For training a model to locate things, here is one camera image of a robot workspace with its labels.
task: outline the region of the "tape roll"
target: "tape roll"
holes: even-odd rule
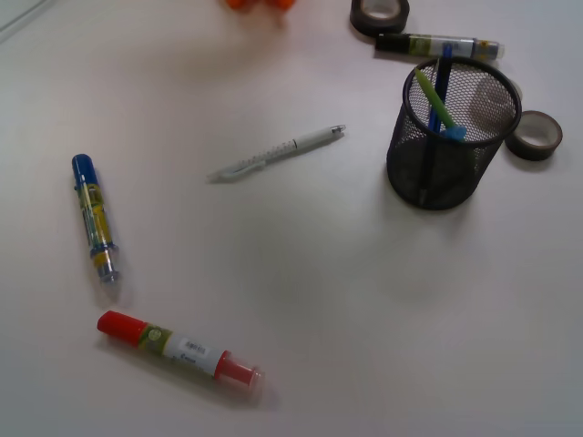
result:
[[[563,140],[557,121],[538,111],[525,111],[516,130],[506,139],[506,146],[517,157],[529,161],[549,158]]]
[[[353,0],[350,22],[361,34],[376,37],[403,32],[408,16],[407,0]]]

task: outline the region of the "wire mesh cup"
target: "wire mesh cup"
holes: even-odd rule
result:
[[[433,85],[436,63],[434,59],[418,67]],[[386,162],[396,193],[419,208],[449,209],[468,199],[522,113],[510,80],[465,57],[451,59],[445,106],[455,123],[467,129],[463,141],[429,128],[431,107],[411,72]]]

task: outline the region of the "green pen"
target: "green pen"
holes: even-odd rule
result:
[[[444,123],[446,128],[449,129],[450,127],[455,127],[455,123],[454,120],[452,119],[452,116],[449,115],[449,112],[447,111],[444,102],[442,101],[441,98],[439,98],[439,95],[437,95],[437,93],[435,92],[434,87],[433,85],[431,85],[431,82],[427,78],[427,76],[421,70],[419,70],[419,68],[416,68],[415,77],[417,78],[419,86],[421,87],[425,96],[427,97],[427,100],[429,100],[429,103],[431,104],[435,113],[437,114],[437,117]]]

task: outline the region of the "white pen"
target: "white pen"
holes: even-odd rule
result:
[[[345,125],[327,127],[302,137],[297,137],[292,141],[280,144],[279,146],[256,155],[251,159],[245,159],[233,166],[226,167],[207,176],[209,182],[231,181],[250,173],[255,169],[265,168],[268,164],[295,155],[302,150],[323,146],[342,136],[346,129]]]

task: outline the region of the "red marker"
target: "red marker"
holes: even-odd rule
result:
[[[142,320],[108,311],[97,322],[97,329],[159,357],[170,358],[202,371],[215,380],[231,378],[250,390],[260,385],[263,372],[234,359],[229,351],[214,349],[183,335]]]

